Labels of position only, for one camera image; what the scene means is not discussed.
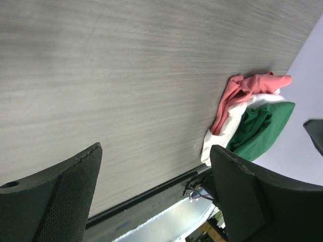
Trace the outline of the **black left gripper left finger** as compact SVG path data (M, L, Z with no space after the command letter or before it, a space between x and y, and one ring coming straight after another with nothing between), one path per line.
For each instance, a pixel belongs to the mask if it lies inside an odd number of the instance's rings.
M95 143L1 186L1 241L82 241L102 159Z

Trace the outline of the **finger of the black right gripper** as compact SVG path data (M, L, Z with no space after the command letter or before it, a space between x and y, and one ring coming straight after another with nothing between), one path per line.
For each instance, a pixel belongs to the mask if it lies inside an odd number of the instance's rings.
M312 143L319 153L323 153L323 120L309 119L303 124Z

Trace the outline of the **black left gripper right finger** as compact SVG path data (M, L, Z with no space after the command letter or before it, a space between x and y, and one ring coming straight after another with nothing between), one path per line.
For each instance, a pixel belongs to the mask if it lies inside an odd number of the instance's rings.
M229 241L322 241L322 186L215 145L211 168Z

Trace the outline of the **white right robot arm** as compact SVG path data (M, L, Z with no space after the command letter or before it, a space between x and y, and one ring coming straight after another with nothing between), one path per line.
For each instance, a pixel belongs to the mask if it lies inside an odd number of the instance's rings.
M322 156L322 119L309 119L303 124L303 128L311 138L315 149ZM220 207L211 169L205 175L199 177L197 181L188 183L185 187L185 192L190 192L190 201L204 198L212 201L215 206Z

